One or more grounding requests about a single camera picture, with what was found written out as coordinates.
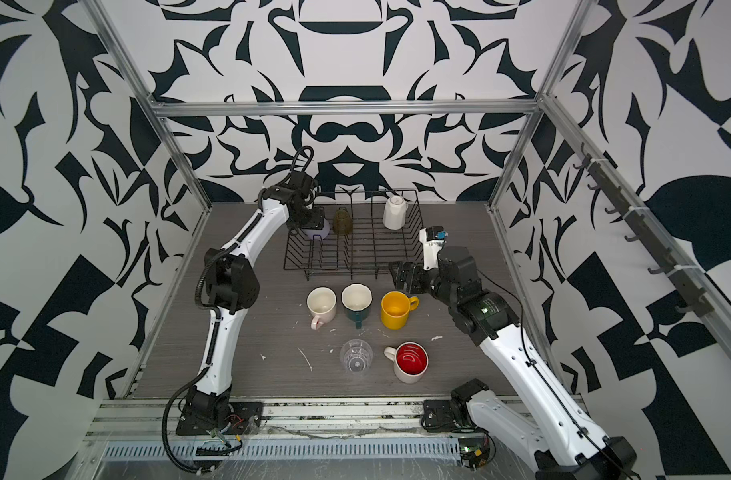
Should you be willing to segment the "olive textured glass cup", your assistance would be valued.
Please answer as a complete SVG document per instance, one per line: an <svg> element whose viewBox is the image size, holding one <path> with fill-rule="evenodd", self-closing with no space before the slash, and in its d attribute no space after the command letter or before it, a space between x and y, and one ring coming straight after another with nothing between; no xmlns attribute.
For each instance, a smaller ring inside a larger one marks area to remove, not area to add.
<svg viewBox="0 0 731 480"><path fill-rule="evenodd" d="M336 235L347 236L353 230L353 218L346 207L339 207L333 216L332 229Z"/></svg>

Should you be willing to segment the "dark green mug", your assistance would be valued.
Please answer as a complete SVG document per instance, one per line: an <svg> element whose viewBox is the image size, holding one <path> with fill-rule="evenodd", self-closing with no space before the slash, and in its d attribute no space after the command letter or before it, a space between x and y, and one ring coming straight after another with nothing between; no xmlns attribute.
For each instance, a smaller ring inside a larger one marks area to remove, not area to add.
<svg viewBox="0 0 731 480"><path fill-rule="evenodd" d="M371 290L363 284L350 284L344 288L341 301L346 318L355 325L356 329L361 329L371 312L371 304L373 304Z"/></svg>

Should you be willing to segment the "wall hook rail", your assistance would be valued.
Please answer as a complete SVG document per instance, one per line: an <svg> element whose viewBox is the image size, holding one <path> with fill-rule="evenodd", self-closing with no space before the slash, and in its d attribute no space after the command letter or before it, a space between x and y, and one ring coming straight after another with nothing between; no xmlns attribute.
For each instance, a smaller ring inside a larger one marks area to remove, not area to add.
<svg viewBox="0 0 731 480"><path fill-rule="evenodd" d="M697 266L677 252L675 242L665 233L653 212L631 190L621 174L617 173L613 164L607 158L592 156L585 146L581 146L581 163L575 168L585 170L593 178L595 183L589 186L590 190L603 192L611 202L611 207L605 212L617 216L627 224L631 235L625 237L625 241L639 242L653 258L655 265L647 272L665 276L679 292L683 303L675 310L682 314L693 313L699 317L713 313L715 306L707 297L705 282L697 278Z"/></svg>

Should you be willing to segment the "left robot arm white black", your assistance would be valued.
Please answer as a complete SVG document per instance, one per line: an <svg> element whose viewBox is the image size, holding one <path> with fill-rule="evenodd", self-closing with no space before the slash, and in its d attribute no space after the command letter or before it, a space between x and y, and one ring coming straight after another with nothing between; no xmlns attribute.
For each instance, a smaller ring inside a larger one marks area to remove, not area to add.
<svg viewBox="0 0 731 480"><path fill-rule="evenodd" d="M162 414L163 449L170 462L182 472L203 475L213 468L187 464L171 448L167 422L174 402L179 399L183 401L180 410L183 418L218 438L224 446L223 454L242 448L241 443L231 444L223 433L230 428L232 364L239 332L260 293L254 264L281 227L300 231L324 224L323 210L312 205L318 182L307 169L313 161L313 148L299 147L284 178L259 192L256 210L245 226L221 248L211 249L205 256L194 290L196 306L209 313L201 366L197 376L171 396Z"/></svg>

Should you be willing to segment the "lilac plastic cup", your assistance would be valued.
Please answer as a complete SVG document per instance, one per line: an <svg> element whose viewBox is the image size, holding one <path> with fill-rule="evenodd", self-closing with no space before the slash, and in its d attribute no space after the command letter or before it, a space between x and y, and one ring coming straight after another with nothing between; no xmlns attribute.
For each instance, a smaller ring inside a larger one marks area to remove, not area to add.
<svg viewBox="0 0 731 480"><path fill-rule="evenodd" d="M322 223L315 228L303 229L303 234L312 241L325 240L330 233L330 225L326 219L322 220Z"/></svg>

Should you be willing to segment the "clear glass cup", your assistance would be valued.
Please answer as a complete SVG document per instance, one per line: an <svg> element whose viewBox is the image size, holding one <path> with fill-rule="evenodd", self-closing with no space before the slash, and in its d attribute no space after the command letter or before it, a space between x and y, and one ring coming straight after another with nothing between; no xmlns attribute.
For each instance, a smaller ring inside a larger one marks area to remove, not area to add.
<svg viewBox="0 0 731 480"><path fill-rule="evenodd" d="M345 372L365 374L373 363L373 348L362 339L349 340L341 347L339 359Z"/></svg>

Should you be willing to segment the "yellow mug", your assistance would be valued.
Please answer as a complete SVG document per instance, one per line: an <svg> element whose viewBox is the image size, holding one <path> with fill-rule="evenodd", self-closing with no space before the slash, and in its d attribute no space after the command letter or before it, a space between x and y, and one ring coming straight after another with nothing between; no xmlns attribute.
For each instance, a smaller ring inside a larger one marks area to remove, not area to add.
<svg viewBox="0 0 731 480"><path fill-rule="evenodd" d="M387 329L399 330L407 325L409 314L419 306L417 296L391 291L381 299L381 323Z"/></svg>

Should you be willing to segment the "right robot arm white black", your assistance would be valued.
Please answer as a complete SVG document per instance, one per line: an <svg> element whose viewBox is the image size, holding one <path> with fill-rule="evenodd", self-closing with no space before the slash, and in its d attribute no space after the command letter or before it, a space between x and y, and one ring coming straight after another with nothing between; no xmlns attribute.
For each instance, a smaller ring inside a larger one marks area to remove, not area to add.
<svg viewBox="0 0 731 480"><path fill-rule="evenodd" d="M464 422L507 446L539 479L637 478L633 446L609 436L565 390L517 314L485 288L487 276L467 248L445 246L427 266L393 262L389 273L398 290L447 306L457 329L499 368L531 414L524 418L473 379L451 393Z"/></svg>

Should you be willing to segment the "white mug red inside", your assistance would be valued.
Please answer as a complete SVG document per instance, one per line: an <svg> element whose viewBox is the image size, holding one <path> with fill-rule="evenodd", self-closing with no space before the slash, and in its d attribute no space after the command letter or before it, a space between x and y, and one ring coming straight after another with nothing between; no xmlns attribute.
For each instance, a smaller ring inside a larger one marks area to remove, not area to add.
<svg viewBox="0 0 731 480"><path fill-rule="evenodd" d="M383 355L393 364L395 377L405 384L415 384L429 369L429 354L421 344L405 342L397 347L387 347Z"/></svg>

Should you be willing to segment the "pink cream mug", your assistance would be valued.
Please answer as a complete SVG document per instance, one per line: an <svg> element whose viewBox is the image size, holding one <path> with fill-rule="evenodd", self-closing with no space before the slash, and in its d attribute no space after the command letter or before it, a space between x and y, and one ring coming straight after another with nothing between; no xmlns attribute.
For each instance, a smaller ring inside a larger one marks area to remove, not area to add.
<svg viewBox="0 0 731 480"><path fill-rule="evenodd" d="M312 330L319 330L323 325L329 324L335 318L337 297L332 289L328 287L317 287L307 296L306 305L312 317L310 328Z"/></svg>

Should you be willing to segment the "white faceted mug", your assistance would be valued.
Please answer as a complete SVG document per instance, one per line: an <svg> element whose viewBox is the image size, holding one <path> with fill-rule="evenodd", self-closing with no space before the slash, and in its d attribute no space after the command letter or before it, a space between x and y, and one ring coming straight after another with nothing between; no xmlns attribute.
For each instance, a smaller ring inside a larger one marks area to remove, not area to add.
<svg viewBox="0 0 731 480"><path fill-rule="evenodd" d="M383 210L383 226L391 231L401 230L405 226L409 202L400 195L393 195L385 202Z"/></svg>

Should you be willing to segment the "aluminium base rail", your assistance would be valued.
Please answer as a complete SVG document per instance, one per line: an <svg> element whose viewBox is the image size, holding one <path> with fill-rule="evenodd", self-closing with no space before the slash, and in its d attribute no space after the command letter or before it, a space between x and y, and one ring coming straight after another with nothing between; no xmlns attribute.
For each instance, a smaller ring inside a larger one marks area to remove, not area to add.
<svg viewBox="0 0 731 480"><path fill-rule="evenodd" d="M234 422L245 438L327 439L387 436L429 436L421 426L421 397L259 398L261 414L239 414ZM159 440L167 431L171 440L213 440L208 433L181 436L178 405L162 420L162 398L130 398L101 403L85 435L86 441Z"/></svg>

